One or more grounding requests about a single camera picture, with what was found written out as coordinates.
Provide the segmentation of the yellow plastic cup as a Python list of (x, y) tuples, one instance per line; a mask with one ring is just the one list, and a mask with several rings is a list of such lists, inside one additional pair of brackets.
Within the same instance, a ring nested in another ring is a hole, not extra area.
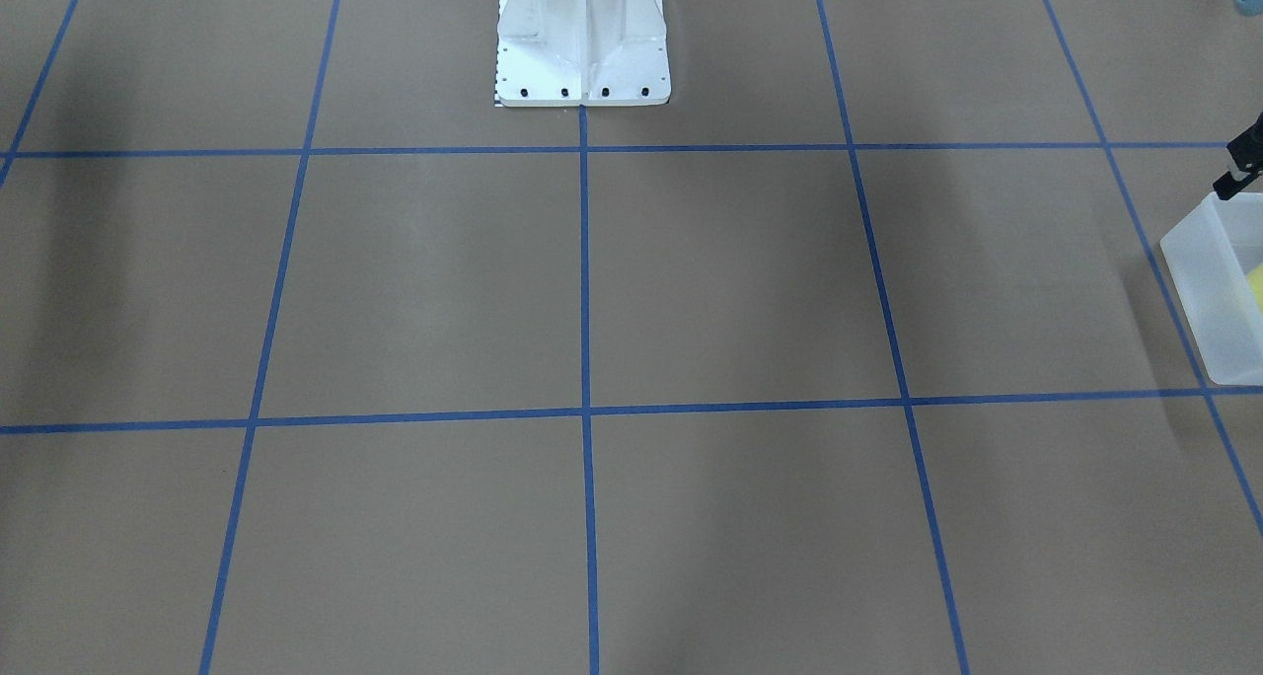
[(1249, 289), (1250, 298), (1259, 308), (1263, 310), (1263, 264), (1255, 265), (1252, 271), (1245, 274), (1247, 288)]

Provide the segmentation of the translucent white storage box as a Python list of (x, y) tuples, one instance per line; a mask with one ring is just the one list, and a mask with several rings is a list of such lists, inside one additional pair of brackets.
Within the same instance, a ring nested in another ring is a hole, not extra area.
[(1209, 379), (1259, 386), (1262, 315), (1248, 276), (1262, 260), (1262, 193), (1207, 193), (1159, 248)]

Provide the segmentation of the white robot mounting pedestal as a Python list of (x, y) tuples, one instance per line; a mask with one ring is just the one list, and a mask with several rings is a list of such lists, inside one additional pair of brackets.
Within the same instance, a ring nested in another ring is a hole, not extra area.
[(505, 107), (672, 99), (663, 0), (498, 0), (493, 99)]

